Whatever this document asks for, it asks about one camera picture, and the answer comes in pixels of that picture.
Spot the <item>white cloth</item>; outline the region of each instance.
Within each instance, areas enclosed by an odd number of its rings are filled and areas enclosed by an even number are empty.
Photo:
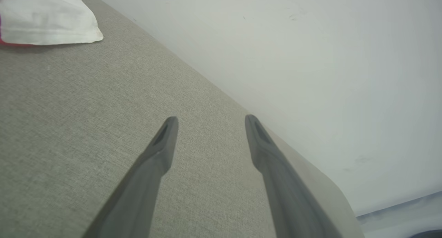
[[[81,0],[0,0],[6,43],[54,45],[102,40],[93,12]]]

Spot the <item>black object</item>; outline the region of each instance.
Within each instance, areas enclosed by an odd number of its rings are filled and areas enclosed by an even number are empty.
[[[442,238],[442,230],[431,230],[423,233],[418,233],[410,238]]]
[[[262,173],[278,238],[341,238],[259,120],[245,118],[253,165]]]
[[[134,162],[84,238],[148,237],[161,177],[172,165],[178,118],[169,117]]]

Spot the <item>gray fabric surface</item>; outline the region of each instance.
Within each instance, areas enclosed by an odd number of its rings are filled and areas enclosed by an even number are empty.
[[[100,0],[104,40],[0,48],[0,237],[81,237],[163,121],[150,237],[274,237],[246,110]]]

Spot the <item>folded cloth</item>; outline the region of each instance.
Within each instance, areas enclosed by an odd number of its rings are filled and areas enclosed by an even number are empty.
[[[54,45],[103,39],[81,0],[0,0],[0,43]]]

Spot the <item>white fabric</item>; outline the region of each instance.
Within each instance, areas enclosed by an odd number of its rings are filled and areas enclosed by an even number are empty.
[[[0,0],[6,43],[54,45],[102,40],[93,12],[81,0]]]

